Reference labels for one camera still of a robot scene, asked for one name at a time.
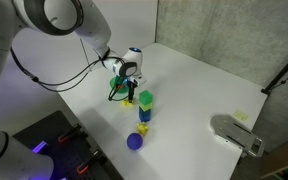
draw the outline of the purple light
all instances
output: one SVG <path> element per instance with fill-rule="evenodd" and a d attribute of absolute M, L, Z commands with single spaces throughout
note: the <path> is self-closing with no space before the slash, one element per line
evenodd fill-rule
<path fill-rule="evenodd" d="M 33 150 L 33 153 L 39 153 L 41 151 L 41 149 L 43 149 L 45 146 L 47 145 L 47 143 L 45 141 L 42 141 L 40 144 L 38 144 Z"/>

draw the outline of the white wall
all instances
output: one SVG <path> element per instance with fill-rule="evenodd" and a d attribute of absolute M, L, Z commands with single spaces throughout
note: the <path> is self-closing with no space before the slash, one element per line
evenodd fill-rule
<path fill-rule="evenodd" d="M 142 48 L 154 42 L 157 0 L 94 2 L 111 26 L 109 45 L 118 54 L 123 55 L 128 47 Z M 75 33 L 53 37 L 26 29 L 16 36 L 13 47 L 24 67 L 47 82 L 64 81 L 87 65 Z M 95 60 L 92 48 L 86 48 L 89 58 Z M 0 78 L 0 130 L 14 134 L 56 110 L 74 118 L 57 93 L 34 84 L 9 56 Z"/>

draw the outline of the blue ball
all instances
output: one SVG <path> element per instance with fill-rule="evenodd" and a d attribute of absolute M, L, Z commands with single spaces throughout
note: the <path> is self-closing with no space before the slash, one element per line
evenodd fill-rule
<path fill-rule="evenodd" d="M 127 138 L 127 146 L 132 150 L 137 150 L 143 145 L 143 138 L 138 133 L 132 133 Z"/>

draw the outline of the green block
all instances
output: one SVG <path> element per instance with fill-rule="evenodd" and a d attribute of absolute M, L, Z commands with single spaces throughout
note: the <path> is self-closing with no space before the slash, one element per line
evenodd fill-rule
<path fill-rule="evenodd" d="M 140 100 L 144 106 L 153 102 L 153 94 L 150 93 L 148 90 L 142 91 L 140 93 Z"/>
<path fill-rule="evenodd" d="M 140 105 L 140 107 L 141 107 L 141 109 L 142 109 L 143 111 L 150 110 L 150 109 L 152 109 L 152 107 L 153 107 L 153 103 L 150 103 L 150 104 L 148 104 L 148 105 L 143 105 L 143 104 L 140 102 L 139 105 Z"/>

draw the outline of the stacked blocks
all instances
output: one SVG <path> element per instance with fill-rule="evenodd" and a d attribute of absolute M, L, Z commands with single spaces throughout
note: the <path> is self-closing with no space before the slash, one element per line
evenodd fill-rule
<path fill-rule="evenodd" d="M 140 93 L 139 98 L 139 116 L 142 122 L 148 122 L 151 120 L 151 110 L 153 107 L 153 95 L 149 91 L 145 90 Z"/>

